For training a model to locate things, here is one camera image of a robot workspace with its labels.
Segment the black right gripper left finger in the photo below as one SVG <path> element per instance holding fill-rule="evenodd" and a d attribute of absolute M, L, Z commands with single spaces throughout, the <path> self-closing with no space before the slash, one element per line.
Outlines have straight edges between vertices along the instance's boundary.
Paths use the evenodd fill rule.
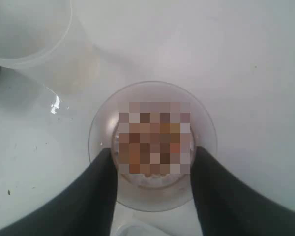
<path fill-rule="evenodd" d="M 111 150 L 104 148 L 59 195 L 0 230 L 0 236 L 108 236 L 118 187 Z"/>

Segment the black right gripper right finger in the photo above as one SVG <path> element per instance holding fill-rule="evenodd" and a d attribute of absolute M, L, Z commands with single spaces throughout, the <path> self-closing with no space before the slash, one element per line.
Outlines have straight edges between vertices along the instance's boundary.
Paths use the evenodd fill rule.
<path fill-rule="evenodd" d="M 198 146 L 191 187 L 205 236 L 295 236 L 295 212 L 259 194 Z"/>

